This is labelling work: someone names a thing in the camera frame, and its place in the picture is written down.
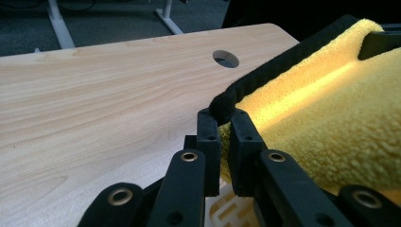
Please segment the yellow towel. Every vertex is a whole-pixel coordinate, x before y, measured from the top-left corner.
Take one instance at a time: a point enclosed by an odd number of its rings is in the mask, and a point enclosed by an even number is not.
[[[360,61],[365,36],[383,28],[348,15],[305,44],[313,45],[333,28],[338,28],[334,39],[325,37],[327,44],[310,55],[296,56],[300,60],[275,79],[251,91],[238,89],[244,79],[272,77],[263,76],[269,70],[256,69],[212,101],[223,142],[221,176],[230,181],[228,102],[250,115],[268,148],[290,154],[318,186],[336,193],[347,184],[366,185],[400,203],[401,48]],[[305,49],[294,46],[275,64],[291,61],[289,54],[296,55],[296,48]]]

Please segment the round hole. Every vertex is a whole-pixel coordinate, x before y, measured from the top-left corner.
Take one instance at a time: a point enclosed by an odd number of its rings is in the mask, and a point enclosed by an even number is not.
[[[198,154],[193,152],[186,152],[181,155],[181,159],[186,162],[193,162],[197,160]]]
[[[284,155],[282,155],[282,154],[279,154],[279,153],[270,153],[269,154],[269,159],[271,159],[274,162],[281,163],[281,162],[284,162],[286,160],[286,157]]]
[[[225,50],[217,50],[213,52],[213,59],[219,64],[227,68],[237,68],[239,59],[232,53]]]
[[[183,215],[180,212],[173,212],[167,216],[167,223],[170,225],[178,225],[183,221]]]
[[[216,140],[216,137],[213,136],[213,135],[208,135],[208,136],[206,137],[206,139],[208,139],[208,140]]]
[[[372,209],[377,209],[382,206],[381,201],[368,191],[355,191],[352,193],[352,197],[360,204]]]
[[[113,206],[124,205],[132,199],[132,192],[125,187],[117,188],[110,193],[108,201]]]
[[[316,214],[315,215],[315,220],[319,224],[321,224],[321,226],[334,226],[334,223],[335,223],[334,220],[330,216],[328,216],[328,215],[326,215],[324,213]]]

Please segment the wood grain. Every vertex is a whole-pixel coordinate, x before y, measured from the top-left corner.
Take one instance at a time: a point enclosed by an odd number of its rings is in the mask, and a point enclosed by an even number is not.
[[[296,43],[264,24],[0,58],[0,226],[76,226],[107,186],[157,181],[199,110]]]

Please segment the white table leg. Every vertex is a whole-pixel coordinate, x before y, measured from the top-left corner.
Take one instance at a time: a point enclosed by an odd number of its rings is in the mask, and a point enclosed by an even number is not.
[[[165,7],[163,9],[156,9],[156,13],[175,35],[183,34],[180,28],[170,19],[171,1],[165,0]]]
[[[48,0],[49,8],[47,12],[54,31],[56,32],[57,39],[61,49],[74,48],[74,41],[71,38],[70,32],[65,25],[64,20],[59,11],[59,6],[57,5],[57,0]]]

